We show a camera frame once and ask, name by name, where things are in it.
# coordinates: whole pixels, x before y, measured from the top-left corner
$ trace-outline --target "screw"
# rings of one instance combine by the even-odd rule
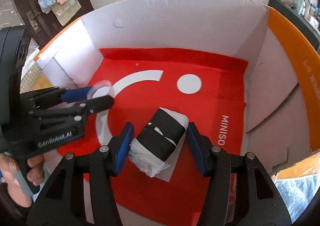
[[[65,157],[65,159],[70,160],[70,159],[73,159],[74,155],[73,155],[73,153],[68,153],[64,157]]]
[[[214,147],[211,148],[211,150],[212,150],[213,152],[215,152],[215,153],[219,153],[219,152],[221,151],[221,148],[218,147],[218,146],[214,146]]]
[[[107,146],[102,146],[102,147],[100,147],[99,150],[100,150],[100,152],[105,153],[105,152],[109,151],[109,148]]]
[[[75,121],[81,121],[82,120],[82,116],[75,116]]]
[[[249,159],[255,159],[255,155],[254,155],[254,153],[251,153],[251,152],[249,152],[249,153],[247,153],[247,157],[249,158]]]

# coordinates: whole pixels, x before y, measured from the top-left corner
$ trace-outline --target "human hand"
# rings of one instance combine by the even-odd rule
[[[35,186],[44,182],[43,164],[43,155],[28,159],[28,165],[32,169],[28,172],[27,178]],[[5,154],[0,154],[0,170],[2,172],[1,182],[8,184],[8,193],[12,200],[22,207],[30,207],[32,204],[31,197],[24,195],[17,179],[14,177],[14,173],[19,171],[17,162]]]

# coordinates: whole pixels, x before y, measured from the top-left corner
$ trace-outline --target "wooden door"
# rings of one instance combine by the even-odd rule
[[[55,35],[57,35],[61,30],[63,30],[64,27],[66,27],[72,21],[93,10],[90,0],[78,1],[81,5],[81,9],[76,13],[76,15],[72,17],[72,19],[65,26],[62,26],[52,11],[48,14],[42,13],[37,0],[14,0],[20,16],[22,17],[25,25],[27,26],[28,31],[31,32],[33,39],[40,46],[40,49],[43,48]],[[34,32],[32,26],[29,23],[27,17],[27,13],[29,11],[32,11],[33,15],[41,12],[41,14],[35,17],[35,20],[40,28],[40,32],[38,34]]]

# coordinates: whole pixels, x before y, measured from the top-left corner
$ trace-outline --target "transparent plastic lid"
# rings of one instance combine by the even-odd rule
[[[111,82],[108,80],[102,80],[93,85],[87,93],[87,99],[98,98],[105,95],[115,97],[115,91],[112,88]]]

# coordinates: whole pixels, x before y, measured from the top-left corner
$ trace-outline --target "white cloth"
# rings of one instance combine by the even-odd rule
[[[275,185],[287,206],[292,223],[307,208],[319,188],[319,174],[278,179]]]
[[[180,123],[181,126],[185,128],[185,130],[187,130],[189,120],[185,115],[169,109],[161,109],[172,116]],[[154,177],[161,170],[164,170],[170,166],[152,154],[148,149],[140,144],[136,138],[133,139],[130,144],[129,160],[133,162],[140,169],[140,171],[146,173],[146,175],[150,177]]]

